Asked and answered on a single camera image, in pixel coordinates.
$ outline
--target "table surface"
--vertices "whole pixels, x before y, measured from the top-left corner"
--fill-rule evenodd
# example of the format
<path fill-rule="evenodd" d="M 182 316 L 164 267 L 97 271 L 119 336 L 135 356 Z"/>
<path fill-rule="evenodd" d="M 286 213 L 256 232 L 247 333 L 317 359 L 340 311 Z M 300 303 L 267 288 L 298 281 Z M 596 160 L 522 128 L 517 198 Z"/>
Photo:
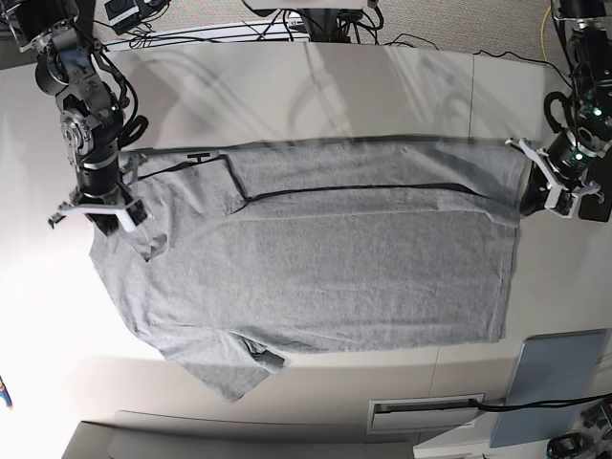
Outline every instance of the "table surface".
<path fill-rule="evenodd" d="M 197 44 L 113 59 L 151 121 L 134 147 L 398 134 L 544 141 L 542 100 L 562 88 L 538 65 L 393 47 Z M 127 332 L 89 260 L 88 222 L 47 228 L 75 177 L 55 103 L 35 86 L 32 66 L 0 72 L 0 100 L 0 302 L 9 324 L 0 372 L 15 402 L 10 417 L 0 411 L 0 427 L 22 445 L 40 426 L 42 440 L 60 448 L 77 421 L 113 422 L 118 410 L 362 424 L 369 400 L 497 398 L 526 337 L 612 324 L 612 226 L 539 213 L 521 223 L 499 343 L 290 356 L 288 368 L 226 404 Z M 593 390 L 610 376 L 603 363 Z"/>

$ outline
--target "gray t-shirt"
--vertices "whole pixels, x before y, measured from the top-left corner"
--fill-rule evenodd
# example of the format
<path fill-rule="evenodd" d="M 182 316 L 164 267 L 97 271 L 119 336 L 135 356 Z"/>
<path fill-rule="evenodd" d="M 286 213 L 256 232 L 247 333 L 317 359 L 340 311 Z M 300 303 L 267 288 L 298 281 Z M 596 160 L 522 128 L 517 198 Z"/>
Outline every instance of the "gray t-shirt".
<path fill-rule="evenodd" d="M 128 328 L 226 398 L 282 368 L 283 352 L 500 339 L 520 153 L 341 142 L 216 154 L 138 182 L 151 218 L 98 233 L 91 256 Z"/>

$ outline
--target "yellow cable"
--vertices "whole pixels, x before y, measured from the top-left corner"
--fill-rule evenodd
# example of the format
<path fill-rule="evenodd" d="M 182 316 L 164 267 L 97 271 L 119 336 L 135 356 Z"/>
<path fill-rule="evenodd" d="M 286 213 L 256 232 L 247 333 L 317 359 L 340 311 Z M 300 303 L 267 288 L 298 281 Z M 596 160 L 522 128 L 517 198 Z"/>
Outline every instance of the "yellow cable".
<path fill-rule="evenodd" d="M 544 26 L 546 25 L 546 19 L 548 19 L 548 16 L 551 13 L 551 7 L 548 7 L 548 10 L 546 10 L 546 12 L 544 13 L 544 18 L 542 19 L 542 28 L 539 31 L 539 41 L 542 44 L 542 54 L 544 55 L 544 60 L 548 62 L 548 59 L 546 58 L 546 48 L 544 47 Z"/>

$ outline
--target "gray carpet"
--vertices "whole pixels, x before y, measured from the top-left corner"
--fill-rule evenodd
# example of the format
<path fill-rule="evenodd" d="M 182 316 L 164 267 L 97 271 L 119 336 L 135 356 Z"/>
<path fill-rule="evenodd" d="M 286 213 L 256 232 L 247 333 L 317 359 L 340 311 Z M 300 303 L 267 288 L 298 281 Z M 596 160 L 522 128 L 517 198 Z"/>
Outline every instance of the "gray carpet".
<path fill-rule="evenodd" d="M 108 22 L 104 1 L 98 0 L 96 19 Z M 514 51 L 519 55 L 541 59 L 540 24 L 548 7 L 548 0 L 381 0 L 385 26 L 381 42 L 391 41 L 399 33 L 412 33 L 435 42 L 440 49 L 473 53 Z M 199 25 L 222 24 L 253 20 L 241 0 L 173 0 L 164 17 L 155 21 L 155 30 L 167 31 Z M 114 38 L 113 31 L 96 27 L 103 40 Z M 364 42 L 372 38 L 366 33 Z M 428 47 L 426 43 L 408 38 L 406 41 Z M 563 54 L 549 20 L 546 24 L 545 44 L 548 59 L 563 65 Z M 7 47 L 0 42 L 0 69 L 21 65 Z"/>

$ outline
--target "t-shirt sleeve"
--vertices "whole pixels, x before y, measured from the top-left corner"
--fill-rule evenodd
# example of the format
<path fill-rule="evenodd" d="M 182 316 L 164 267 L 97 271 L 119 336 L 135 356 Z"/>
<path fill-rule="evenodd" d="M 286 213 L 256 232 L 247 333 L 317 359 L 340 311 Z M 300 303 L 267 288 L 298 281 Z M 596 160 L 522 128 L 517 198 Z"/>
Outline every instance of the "t-shirt sleeve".
<path fill-rule="evenodd" d="M 241 399 L 284 362 L 249 339 L 223 331 L 166 324 L 151 332 L 145 340 L 165 359 L 176 361 L 230 402 Z"/>

